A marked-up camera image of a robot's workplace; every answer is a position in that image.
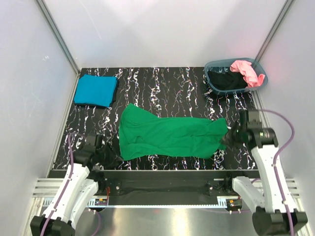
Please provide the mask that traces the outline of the green t-shirt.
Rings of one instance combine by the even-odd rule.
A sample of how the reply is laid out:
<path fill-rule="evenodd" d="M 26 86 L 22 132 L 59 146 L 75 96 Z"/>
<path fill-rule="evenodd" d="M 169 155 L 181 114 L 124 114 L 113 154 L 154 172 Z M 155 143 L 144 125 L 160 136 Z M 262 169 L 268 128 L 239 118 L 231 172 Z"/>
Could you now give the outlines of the green t-shirt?
<path fill-rule="evenodd" d="M 154 154 L 208 159 L 225 149 L 221 139 L 227 132 L 224 118 L 159 118 L 129 104 L 119 124 L 120 154 L 123 160 Z"/>

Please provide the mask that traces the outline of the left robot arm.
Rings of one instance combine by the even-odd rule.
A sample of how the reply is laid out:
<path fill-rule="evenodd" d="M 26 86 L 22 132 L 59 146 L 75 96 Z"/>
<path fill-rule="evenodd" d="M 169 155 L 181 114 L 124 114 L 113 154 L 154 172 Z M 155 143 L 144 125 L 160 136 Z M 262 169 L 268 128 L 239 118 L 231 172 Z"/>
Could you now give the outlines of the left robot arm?
<path fill-rule="evenodd" d="M 106 207 L 110 196 L 119 195 L 121 182 L 94 170 L 96 164 L 114 156 L 112 149 L 103 143 L 104 139 L 100 134 L 88 135 L 78 150 L 68 146 L 70 163 L 65 177 L 44 213 L 32 218 L 30 228 L 33 236 L 73 236 L 92 196 L 105 196 L 105 200 L 98 200 L 95 204 Z"/>

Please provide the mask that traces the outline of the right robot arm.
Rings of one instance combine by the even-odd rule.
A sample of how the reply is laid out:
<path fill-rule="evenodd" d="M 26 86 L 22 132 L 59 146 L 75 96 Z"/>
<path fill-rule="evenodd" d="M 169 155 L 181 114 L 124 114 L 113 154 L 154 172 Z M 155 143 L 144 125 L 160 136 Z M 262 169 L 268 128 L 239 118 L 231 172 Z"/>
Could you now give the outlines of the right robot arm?
<path fill-rule="evenodd" d="M 293 236 L 303 228 L 308 218 L 299 211 L 289 191 L 281 165 L 280 153 L 292 141 L 295 132 L 281 147 L 275 131 L 263 127 L 259 110 L 244 110 L 240 121 L 222 138 L 227 147 L 245 144 L 257 164 L 263 193 L 249 177 L 228 175 L 223 189 L 229 195 L 238 194 L 252 213 L 252 223 L 259 236 Z"/>

